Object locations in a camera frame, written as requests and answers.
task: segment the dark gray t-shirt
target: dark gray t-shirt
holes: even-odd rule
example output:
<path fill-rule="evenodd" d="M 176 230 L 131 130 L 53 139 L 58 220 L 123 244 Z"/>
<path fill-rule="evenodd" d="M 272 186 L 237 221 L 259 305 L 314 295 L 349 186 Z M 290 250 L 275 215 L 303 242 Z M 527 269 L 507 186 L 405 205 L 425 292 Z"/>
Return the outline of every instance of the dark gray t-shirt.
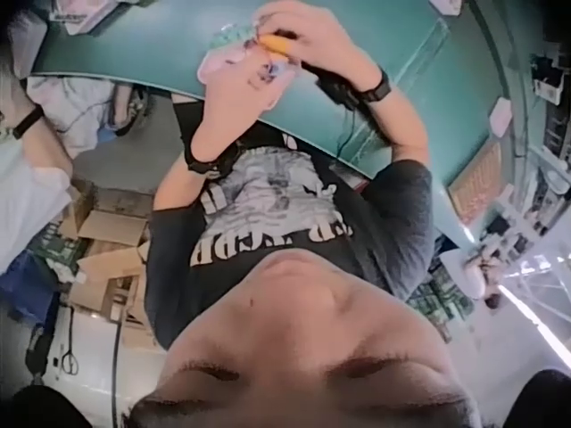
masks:
<path fill-rule="evenodd" d="M 279 147 L 252 149 L 190 207 L 151 221 L 145 307 L 168 348 L 264 257 L 303 248 L 402 300 L 432 257 L 430 172 L 412 160 L 355 193 L 322 162 Z"/>

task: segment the white cloth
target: white cloth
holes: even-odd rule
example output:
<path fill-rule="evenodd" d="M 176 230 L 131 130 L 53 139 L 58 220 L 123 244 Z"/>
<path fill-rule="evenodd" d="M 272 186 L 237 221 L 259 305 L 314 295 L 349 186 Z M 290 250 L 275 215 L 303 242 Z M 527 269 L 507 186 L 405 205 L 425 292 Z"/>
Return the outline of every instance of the white cloth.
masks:
<path fill-rule="evenodd" d="M 73 159 L 97 146 L 108 121 L 115 84 L 93 78 L 29 78 L 28 96 L 40 104 Z"/>
<path fill-rule="evenodd" d="M 21 142 L 0 144 L 0 274 L 42 228 L 71 201 L 61 169 L 33 169 Z"/>

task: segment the hand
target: hand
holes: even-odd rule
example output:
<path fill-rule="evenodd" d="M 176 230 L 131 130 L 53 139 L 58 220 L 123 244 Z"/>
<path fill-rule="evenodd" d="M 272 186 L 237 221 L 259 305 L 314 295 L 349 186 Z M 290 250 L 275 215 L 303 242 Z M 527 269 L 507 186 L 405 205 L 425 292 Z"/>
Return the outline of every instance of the hand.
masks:
<path fill-rule="evenodd" d="M 284 93 L 294 72 L 272 78 L 269 64 L 269 54 L 256 46 L 243 61 L 209 76 L 203 122 L 191 143 L 198 161 L 215 161 Z"/>
<path fill-rule="evenodd" d="M 296 0 L 263 5 L 256 12 L 259 40 L 269 50 L 338 74 L 361 92 L 374 89 L 382 74 L 375 62 L 351 40 L 328 9 Z M 294 33 L 295 40 L 275 36 Z"/>

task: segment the black cable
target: black cable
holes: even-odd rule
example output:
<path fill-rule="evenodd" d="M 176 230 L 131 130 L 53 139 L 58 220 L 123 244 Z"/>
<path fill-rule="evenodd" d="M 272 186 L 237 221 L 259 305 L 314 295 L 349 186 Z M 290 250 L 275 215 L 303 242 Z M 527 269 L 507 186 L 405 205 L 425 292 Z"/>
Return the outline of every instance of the black cable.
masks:
<path fill-rule="evenodd" d="M 62 355 L 62 371 L 71 376 L 79 373 L 79 362 L 73 355 L 73 318 L 75 309 L 70 308 L 70 328 L 68 329 L 68 351 Z"/>
<path fill-rule="evenodd" d="M 341 144 L 337 144 L 337 153 L 335 154 L 335 158 L 339 159 L 341 158 L 341 154 L 343 153 L 343 150 L 345 149 L 345 147 L 347 146 L 347 144 L 352 140 L 353 138 L 353 134 L 355 132 L 355 124 L 356 124 L 356 119 L 355 119 L 355 110 L 351 111 L 351 131 L 349 132 L 349 136 L 347 137 L 347 139 L 345 141 L 343 141 Z"/>
<path fill-rule="evenodd" d="M 119 345 L 121 337 L 121 327 L 123 323 L 119 321 L 117 324 L 117 333 L 115 334 L 115 345 L 113 346 L 113 361 L 111 373 L 111 413 L 113 419 L 113 428 L 119 428 L 117 424 L 117 360 L 119 358 Z"/>

